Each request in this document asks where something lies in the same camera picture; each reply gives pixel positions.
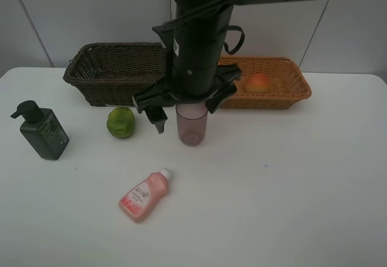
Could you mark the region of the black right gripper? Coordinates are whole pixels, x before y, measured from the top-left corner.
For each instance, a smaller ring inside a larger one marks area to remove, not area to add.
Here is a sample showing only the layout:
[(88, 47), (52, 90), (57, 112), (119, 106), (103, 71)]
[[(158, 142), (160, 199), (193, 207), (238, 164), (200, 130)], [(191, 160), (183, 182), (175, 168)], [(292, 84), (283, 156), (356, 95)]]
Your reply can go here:
[(167, 115), (162, 107), (204, 103), (213, 114), (222, 102), (237, 92), (235, 80), (241, 78), (241, 69), (235, 65), (220, 65), (206, 86), (204, 77), (194, 77), (177, 82), (167, 77), (133, 96), (133, 103), (139, 113), (145, 111), (148, 120), (159, 134), (164, 132)]

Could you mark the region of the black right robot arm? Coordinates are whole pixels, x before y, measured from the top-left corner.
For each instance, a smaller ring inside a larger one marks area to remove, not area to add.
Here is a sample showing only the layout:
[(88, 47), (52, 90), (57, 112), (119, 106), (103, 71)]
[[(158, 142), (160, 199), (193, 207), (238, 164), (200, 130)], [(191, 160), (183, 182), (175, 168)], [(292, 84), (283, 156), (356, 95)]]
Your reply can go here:
[(204, 103), (209, 112), (236, 92), (234, 81), (241, 76), (236, 65), (221, 66), (218, 61), (229, 48), (226, 35), (241, 31), (230, 24), (236, 5), (272, 4), (312, 0), (174, 0), (177, 17), (154, 27), (166, 49), (164, 76), (133, 96), (134, 106), (163, 133), (165, 107)]

